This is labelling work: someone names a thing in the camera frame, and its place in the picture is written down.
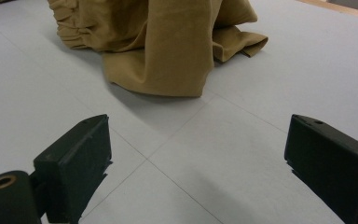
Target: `floor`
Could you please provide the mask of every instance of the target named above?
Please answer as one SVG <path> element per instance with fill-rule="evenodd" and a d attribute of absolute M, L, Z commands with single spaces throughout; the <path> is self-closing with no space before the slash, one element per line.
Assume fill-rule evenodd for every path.
<path fill-rule="evenodd" d="M 358 17 L 252 4 L 259 21 L 239 27 L 268 44 L 217 65 L 196 99 L 111 85 L 98 53 L 61 43 L 47 1 L 1 4 L 0 174 L 31 173 L 66 131 L 107 114 L 115 163 L 81 223 L 342 223 L 283 152 L 292 114 L 358 140 Z"/>
<path fill-rule="evenodd" d="M 311 4 L 317 7 L 324 7 L 330 10 L 335 10 L 340 13 L 351 14 L 358 17 L 358 1 L 344 0 L 298 0 L 303 3 Z"/>

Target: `pleated fabric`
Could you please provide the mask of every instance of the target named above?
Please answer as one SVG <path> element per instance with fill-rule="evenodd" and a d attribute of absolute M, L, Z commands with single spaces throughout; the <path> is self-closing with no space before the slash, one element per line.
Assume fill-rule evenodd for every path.
<path fill-rule="evenodd" d="M 268 41 L 235 25 L 257 21 L 248 0 L 48 0 L 71 49 L 103 53 L 107 80 L 165 96 L 202 95 L 213 59 L 249 57 Z"/>

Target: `brown ring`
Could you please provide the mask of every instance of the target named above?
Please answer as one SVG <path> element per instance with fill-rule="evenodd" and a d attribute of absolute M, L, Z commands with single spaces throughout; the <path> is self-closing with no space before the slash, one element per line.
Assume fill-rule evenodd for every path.
<path fill-rule="evenodd" d="M 14 175 L 2 175 L 0 176 L 0 181 L 4 180 L 4 179 L 9 179 L 8 181 L 6 181 L 3 184 L 0 184 L 0 189 L 4 189 L 10 185 L 12 185 L 14 182 L 16 182 L 17 177 Z"/>

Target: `crumpled cloth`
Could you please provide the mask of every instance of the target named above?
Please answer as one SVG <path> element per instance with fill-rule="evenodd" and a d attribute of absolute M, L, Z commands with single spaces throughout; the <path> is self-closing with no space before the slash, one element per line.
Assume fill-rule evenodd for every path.
<path fill-rule="evenodd" d="M 201 96 L 213 58 L 249 57 L 268 41 L 235 25 L 257 21 L 248 0 L 48 0 L 71 49 L 103 52 L 108 81 L 165 96 Z"/>

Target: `grout line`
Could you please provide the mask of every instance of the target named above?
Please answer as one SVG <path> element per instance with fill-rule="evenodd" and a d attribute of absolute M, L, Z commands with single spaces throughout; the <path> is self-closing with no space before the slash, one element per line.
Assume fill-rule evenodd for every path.
<path fill-rule="evenodd" d="M 46 68 L 44 68 L 40 63 L 38 63 L 31 55 L 29 55 L 26 51 L 22 50 L 16 43 L 14 43 L 10 38 L 8 38 L 4 33 L 2 33 L 0 31 L 0 35 L 6 39 L 10 44 L 13 45 L 13 47 L 15 47 L 19 52 L 21 52 L 25 58 L 27 58 L 28 60 L 30 60 L 31 62 L 33 62 L 33 64 L 35 66 L 37 66 L 38 68 L 40 68 L 42 71 L 44 71 L 48 77 L 50 78 L 50 80 L 52 81 L 52 83 L 56 84 L 57 86 L 59 86 L 60 88 L 62 88 L 64 91 L 66 91 L 69 95 L 71 95 L 72 97 L 74 97 L 79 103 L 81 103 L 83 106 L 85 106 L 89 112 L 91 112 L 92 114 L 95 114 L 95 111 L 92 110 L 92 108 L 90 108 L 87 104 L 85 104 L 83 101 L 81 101 L 72 91 L 70 91 L 70 89 L 68 89 L 67 87 L 65 87 L 64 85 L 62 85 L 62 83 L 56 78 L 54 77 L 50 71 Z"/>
<path fill-rule="evenodd" d="M 124 178 L 114 189 L 112 189 L 97 205 L 95 205 L 91 211 L 89 211 L 85 216 L 82 216 L 81 219 L 85 218 L 86 216 L 88 216 L 92 211 L 94 211 L 101 203 L 103 203 L 106 198 L 108 198 L 113 191 L 115 191 L 116 189 L 118 189 L 118 187 L 120 187 L 128 178 L 130 178 L 130 176 L 132 176 L 133 173 L 135 173 L 145 162 L 147 161 L 147 159 L 145 159 L 141 164 L 139 164 L 126 178 Z"/>
<path fill-rule="evenodd" d="M 160 172 L 162 172 L 167 178 L 169 178 L 173 184 L 175 184 L 179 189 L 181 189 L 188 197 L 190 197 L 194 202 L 196 202 L 199 206 L 201 206 L 206 212 L 208 212 L 212 217 L 214 217 L 218 222 L 221 224 L 224 224 L 218 217 L 216 217 L 212 212 L 210 212 L 208 209 L 206 209 L 199 201 L 197 201 L 193 196 L 191 196 L 187 191 L 185 191 L 182 187 L 180 187 L 174 180 L 172 180 L 167 174 L 165 174 L 162 170 L 160 170 L 155 163 L 150 161 L 149 159 L 146 159 L 150 163 L 152 163 Z"/>
<path fill-rule="evenodd" d="M 236 103 L 234 103 L 234 102 L 228 100 L 228 98 L 226 98 L 226 97 L 224 97 L 224 96 L 222 96 L 222 95 L 220 95 L 220 94 L 218 94 L 218 93 L 216 93 L 216 92 L 214 92 L 214 91 L 213 91 L 213 93 L 214 93 L 215 95 L 219 96 L 220 98 L 222 98 L 222 99 L 224 99 L 224 100 L 227 100 L 228 102 L 234 104 L 235 106 L 239 107 L 241 110 L 243 110 L 243 111 L 245 111 L 246 113 L 252 115 L 253 117 L 255 117 L 255 118 L 257 118 L 257 119 L 260 119 L 260 120 L 262 120 L 263 122 L 266 122 L 267 124 L 271 125 L 272 127 L 278 129 L 279 131 L 281 131 L 281 132 L 283 132 L 283 133 L 288 133 L 287 131 L 282 130 L 281 128 L 275 126 L 275 125 L 272 124 L 271 122 L 269 122 L 269 121 L 267 121 L 267 120 L 265 120 L 265 119 L 262 119 L 261 117 L 257 116 L 256 114 L 250 112 L 250 111 L 247 110 L 246 108 L 243 108 L 242 106 L 240 106 L 240 105 L 238 105 L 238 104 L 236 104 Z"/>
<path fill-rule="evenodd" d="M 130 147 L 132 147 L 135 151 L 137 151 L 139 154 L 141 154 L 141 156 L 143 156 L 145 159 L 147 159 L 147 157 L 140 152 L 135 146 L 133 146 L 126 138 L 124 138 L 118 131 L 116 131 L 114 128 L 109 127 L 109 129 L 111 129 L 114 133 L 116 133 L 118 136 L 120 136 L 121 139 L 123 139 L 128 145 L 130 145 Z"/>
<path fill-rule="evenodd" d="M 199 114 L 199 112 L 200 112 L 207 104 L 209 104 L 209 103 L 212 101 L 212 99 L 214 99 L 214 97 L 216 96 L 216 94 L 215 94 L 214 92 L 211 92 L 211 93 L 213 94 L 213 96 L 211 97 L 211 99 L 210 99 L 208 102 L 206 102 L 202 107 L 200 107 L 200 109 L 197 110 L 197 112 L 194 113 L 194 115 L 191 116 L 191 118 L 188 119 L 182 126 L 180 126 L 180 128 L 178 128 L 174 133 L 172 133 L 170 136 L 168 136 L 168 138 L 167 138 L 161 145 L 159 145 L 159 146 L 156 148 L 156 150 L 154 150 L 154 151 L 152 152 L 152 154 L 150 154 L 148 157 L 146 157 L 147 160 L 148 160 L 149 158 L 151 158 L 154 154 L 156 154 L 162 147 L 164 147 L 177 133 L 179 133 L 179 131 L 181 131 L 181 130 L 183 129 L 183 127 L 185 127 L 194 117 L 196 117 L 196 116 Z"/>

